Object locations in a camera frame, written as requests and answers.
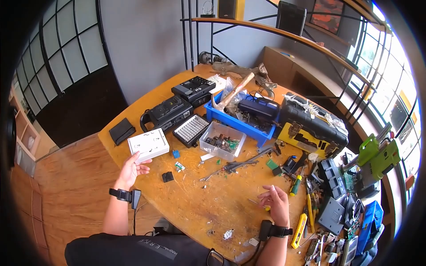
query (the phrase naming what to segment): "workbench surface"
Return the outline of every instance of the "workbench surface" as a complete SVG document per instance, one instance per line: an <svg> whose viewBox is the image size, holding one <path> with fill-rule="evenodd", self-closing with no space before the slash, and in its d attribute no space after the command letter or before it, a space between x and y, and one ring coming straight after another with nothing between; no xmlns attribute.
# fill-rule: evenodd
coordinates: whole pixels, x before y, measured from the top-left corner
<svg viewBox="0 0 426 266"><path fill-rule="evenodd" d="M208 78L216 74L210 65L197 65L195 73L184 71L165 81L157 88L153 89L106 125L99 133L98 137L109 152L115 163L121 168L123 162L130 156L130 150L127 141L115 146L109 135L109 130L117 125L125 117L136 128L136 133L132 136L142 134L139 126L139 118L146 109L150 109L160 102L170 98L173 94L171 88L194 76L198 75ZM254 79L246 86L248 91L257 90L258 85ZM280 103L283 94L289 90L278 86L274 89L275 101ZM205 108L200 106L195 109L195 113L200 115L205 113ZM170 152L153 159L148 166L151 168L147 175L137 177L135 187L142 191L146 200L155 206L162 215L173 225L182 230L185 234L207 248L214 248L224 257L237 263L246 261L255 251L255 247L248 244L247 241L252 237L259 235L260 223L264 219L271 219L268 212L259 208L256 204L250 202L252 199L258 202L257 195L265 190L262 185L276 185L287 193L290 190L291 181L287 177L274 177L272 171L266 166L269 157L264 155L259 159L255 166L239 168L238 174L225 174L212 176L207 182L199 181L201 178L217 171L226 164L222 159L221 164L217 165L218 157L213 157L205 161L205 164L199 165L200 156L206 153L199 147L186 148L177 140L172 132L166 134L170 145ZM256 141L247 137L241 149L240 155L235 158L236 161L247 160L257 154ZM172 149L178 150L180 158L175 159L172 155ZM282 154L277 156L272 153L272 160L281 164L291 155L296 155L297 159L302 155L302 150L291 145L285 145L281 148ZM183 164L186 169L178 173L174 164L176 161ZM174 181L163 183L161 174L171 171ZM290 205L290 226L296 230L299 216L303 212L306 204L306 188L302 184L296 196L289 196ZM233 230L232 237L224 239L224 234ZM303 247L293 249L290 246L292 236L288 239L287 263L289 265L303 265L303 257L309 246L306 243Z"/></svg>

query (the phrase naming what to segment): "painting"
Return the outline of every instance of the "painting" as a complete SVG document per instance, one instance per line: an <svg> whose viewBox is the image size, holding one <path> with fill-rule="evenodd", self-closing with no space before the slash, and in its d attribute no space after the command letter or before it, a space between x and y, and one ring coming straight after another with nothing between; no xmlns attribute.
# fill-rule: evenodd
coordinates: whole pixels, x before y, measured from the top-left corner
<svg viewBox="0 0 426 266"><path fill-rule="evenodd" d="M314 12L342 14L343 2L339 0L315 0ZM340 16L313 14L311 23L336 34L339 29Z"/></svg>

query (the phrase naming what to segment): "black t-shirt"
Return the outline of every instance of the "black t-shirt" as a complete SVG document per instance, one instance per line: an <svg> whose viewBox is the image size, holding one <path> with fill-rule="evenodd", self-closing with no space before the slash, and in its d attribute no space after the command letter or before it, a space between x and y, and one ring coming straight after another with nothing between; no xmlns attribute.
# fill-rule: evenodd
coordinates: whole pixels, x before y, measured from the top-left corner
<svg viewBox="0 0 426 266"><path fill-rule="evenodd" d="M206 265L209 249L186 235L117 236L105 233L71 241L65 248L68 266L76 265ZM222 265L210 261L209 265ZM225 260L224 265L231 265Z"/></svg>

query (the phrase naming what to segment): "black wrist strap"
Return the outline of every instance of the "black wrist strap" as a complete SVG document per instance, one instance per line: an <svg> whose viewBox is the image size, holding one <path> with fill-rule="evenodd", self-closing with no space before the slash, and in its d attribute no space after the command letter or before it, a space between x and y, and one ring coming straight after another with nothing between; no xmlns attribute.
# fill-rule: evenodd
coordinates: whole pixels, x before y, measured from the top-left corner
<svg viewBox="0 0 426 266"><path fill-rule="evenodd" d="M123 201L127 201L127 202L132 202L132 193L126 190L116 190L116 189L109 189L109 194L117 197L117 199L119 200L123 200Z"/></svg>
<svg viewBox="0 0 426 266"><path fill-rule="evenodd" d="M271 226L271 230L269 233L269 235L272 237L281 237L281 238L287 235L292 235L292 234L293 234L292 228L288 229L287 227L281 227L276 225Z"/></svg>

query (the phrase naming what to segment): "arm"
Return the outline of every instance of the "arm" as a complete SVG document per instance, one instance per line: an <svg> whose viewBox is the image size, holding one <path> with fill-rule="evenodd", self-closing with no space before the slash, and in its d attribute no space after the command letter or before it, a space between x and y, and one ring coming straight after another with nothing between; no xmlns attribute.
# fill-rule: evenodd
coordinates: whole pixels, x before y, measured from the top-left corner
<svg viewBox="0 0 426 266"><path fill-rule="evenodd" d="M139 152L135 153L132 157L124 162L123 168L120 172L120 176L113 189L123 189L129 191L130 188L136 181L136 177L139 174L148 174L149 167L145 165L135 164L135 161L139 157ZM150 163L152 160L147 160L142 163ZM106 209L104 224L102 232L111 235L127 235L129 231L129 217L128 210L129 203L127 201L119 200L114 196L110 196L109 205Z"/></svg>
<svg viewBox="0 0 426 266"><path fill-rule="evenodd" d="M269 189L268 192L260 194L260 205L271 206L271 217L275 225L290 227L290 219L288 212L288 197L287 194L279 187L263 186L264 189ZM285 264L287 257L287 241L288 236L284 238L270 237L266 245L259 255L257 266L282 266Z"/></svg>

